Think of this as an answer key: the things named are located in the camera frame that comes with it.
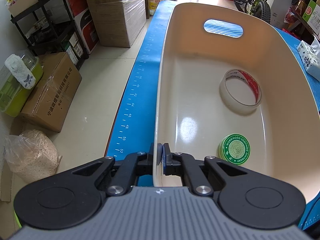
green ointment tin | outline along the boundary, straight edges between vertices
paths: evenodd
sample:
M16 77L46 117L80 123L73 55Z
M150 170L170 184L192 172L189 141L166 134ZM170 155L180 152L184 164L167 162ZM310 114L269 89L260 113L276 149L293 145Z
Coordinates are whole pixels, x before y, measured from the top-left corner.
M222 140L218 151L223 160L240 165L249 158L250 145L244 136L234 133Z

green product box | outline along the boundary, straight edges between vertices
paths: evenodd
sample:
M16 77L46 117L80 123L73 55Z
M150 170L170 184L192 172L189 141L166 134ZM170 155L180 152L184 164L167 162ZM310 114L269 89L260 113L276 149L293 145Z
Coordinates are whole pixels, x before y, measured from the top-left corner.
M318 35L320 31L320 6L313 0L310 0L302 18L308 23L311 29L313 29L316 35Z

tissue box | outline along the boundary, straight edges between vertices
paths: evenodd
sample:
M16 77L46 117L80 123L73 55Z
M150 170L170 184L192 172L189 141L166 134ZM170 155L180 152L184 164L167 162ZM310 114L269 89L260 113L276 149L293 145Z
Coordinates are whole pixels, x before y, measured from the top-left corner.
M297 49L306 71L320 81L320 65L313 49L304 41L300 42Z

basket handle hole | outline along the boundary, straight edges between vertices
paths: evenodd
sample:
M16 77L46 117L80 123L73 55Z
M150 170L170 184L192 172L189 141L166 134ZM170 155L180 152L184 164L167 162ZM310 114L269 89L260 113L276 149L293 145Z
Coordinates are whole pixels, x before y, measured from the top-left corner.
M232 38L239 38L243 34L243 29L241 26L214 19L207 20L203 27L206 32L229 36Z

green container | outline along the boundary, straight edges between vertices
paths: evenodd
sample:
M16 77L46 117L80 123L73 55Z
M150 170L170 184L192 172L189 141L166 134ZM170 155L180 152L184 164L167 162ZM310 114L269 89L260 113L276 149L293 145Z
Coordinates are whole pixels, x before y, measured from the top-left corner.
M243 135L234 133L222 140L218 152L223 160L241 165L249 158L250 145Z
M36 78L36 84L43 75L43 70L38 57L34 57L28 51L23 51L19 55L28 69ZM32 89L25 89L3 66L0 70L0 111L12 117L16 117L28 99Z

